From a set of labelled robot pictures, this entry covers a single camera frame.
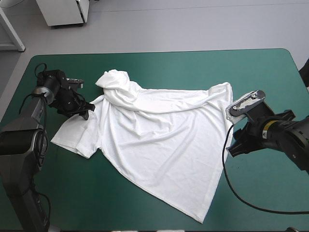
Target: floor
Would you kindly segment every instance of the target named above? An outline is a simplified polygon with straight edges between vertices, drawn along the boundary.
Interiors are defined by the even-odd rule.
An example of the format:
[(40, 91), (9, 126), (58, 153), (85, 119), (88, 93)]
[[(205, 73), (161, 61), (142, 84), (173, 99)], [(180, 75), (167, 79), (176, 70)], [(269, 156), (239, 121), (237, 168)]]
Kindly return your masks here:
[(88, 23), (61, 29), (35, 0), (3, 10), (26, 51), (0, 52), (0, 119), (38, 54), (286, 48), (298, 68), (309, 56), (309, 0), (90, 0)]

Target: green table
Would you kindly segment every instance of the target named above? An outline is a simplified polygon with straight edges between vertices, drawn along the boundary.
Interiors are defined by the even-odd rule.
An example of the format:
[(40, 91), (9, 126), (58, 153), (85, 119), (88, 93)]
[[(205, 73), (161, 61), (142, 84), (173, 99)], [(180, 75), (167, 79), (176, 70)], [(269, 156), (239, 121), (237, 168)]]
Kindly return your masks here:
[[(69, 78), (85, 80), (81, 93), (88, 101), (102, 94), (94, 83), (104, 71), (128, 71), (143, 88), (208, 89), (230, 82), (234, 99), (261, 89), (277, 113), (292, 109), (296, 119), (308, 115), (307, 90), (290, 53), (284, 49), (169, 52), (133, 54), (80, 54), (35, 56), (30, 61), (0, 124), (17, 117), (23, 98), (36, 85), (34, 67), (48, 64)], [(66, 120), (48, 108), (51, 139)], [(309, 177), (283, 153), (262, 150), (229, 157), (231, 181), (246, 200), (277, 210), (309, 209)], [(144, 192), (122, 177), (97, 151), (90, 159), (50, 144), (43, 170), (36, 176), (38, 190), (52, 202), (51, 223), (63, 230), (204, 231), (309, 229), (309, 216), (259, 212), (239, 202), (222, 177), (203, 224)], [(4, 189), (0, 187), (0, 229), (20, 229)]]

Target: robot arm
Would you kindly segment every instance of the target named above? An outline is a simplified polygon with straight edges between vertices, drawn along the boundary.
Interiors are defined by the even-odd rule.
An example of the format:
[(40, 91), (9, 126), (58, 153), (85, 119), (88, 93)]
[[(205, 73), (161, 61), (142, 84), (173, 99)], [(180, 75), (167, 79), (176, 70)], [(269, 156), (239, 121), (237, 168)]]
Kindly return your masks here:
[(37, 86), (31, 102), (19, 117), (3, 127), (0, 133), (0, 174), (7, 196), (25, 232), (60, 231), (52, 227), (43, 210), (40, 194), (33, 176), (43, 166), (48, 147), (45, 126), (40, 123), (46, 105), (58, 109), (68, 117), (79, 114), (88, 119), (88, 110), (95, 106), (87, 103), (76, 92), (83, 80), (65, 77), (60, 70), (44, 71), (37, 75)]
[(245, 127), (234, 133), (236, 141), (227, 150), (234, 157), (275, 149), (284, 152), (300, 170), (309, 171), (309, 117), (292, 121), (295, 115), (291, 110), (274, 114), (264, 99), (263, 91), (253, 91), (227, 107), (227, 118), (233, 124), (248, 118)]

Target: white t-shirt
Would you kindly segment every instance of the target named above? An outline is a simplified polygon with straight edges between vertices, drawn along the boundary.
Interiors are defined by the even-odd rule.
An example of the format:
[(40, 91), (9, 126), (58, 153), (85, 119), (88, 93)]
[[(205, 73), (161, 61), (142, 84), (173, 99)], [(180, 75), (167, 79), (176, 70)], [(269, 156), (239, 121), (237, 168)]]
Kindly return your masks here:
[(202, 223), (223, 169), (231, 85), (143, 89), (117, 70), (96, 85), (104, 95), (92, 102), (89, 119), (69, 118), (52, 143), (86, 158), (101, 149), (128, 180)]

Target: sticker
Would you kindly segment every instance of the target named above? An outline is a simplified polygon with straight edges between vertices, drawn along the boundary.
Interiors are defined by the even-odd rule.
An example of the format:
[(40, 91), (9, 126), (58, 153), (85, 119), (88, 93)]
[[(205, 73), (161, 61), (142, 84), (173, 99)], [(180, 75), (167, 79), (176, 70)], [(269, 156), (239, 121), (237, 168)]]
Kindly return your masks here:
[(262, 137), (263, 139), (267, 139), (267, 130), (269, 129), (269, 127), (275, 123), (275, 122), (278, 122), (278, 120), (272, 120), (272, 121), (269, 121), (263, 128), (263, 132), (262, 132)]

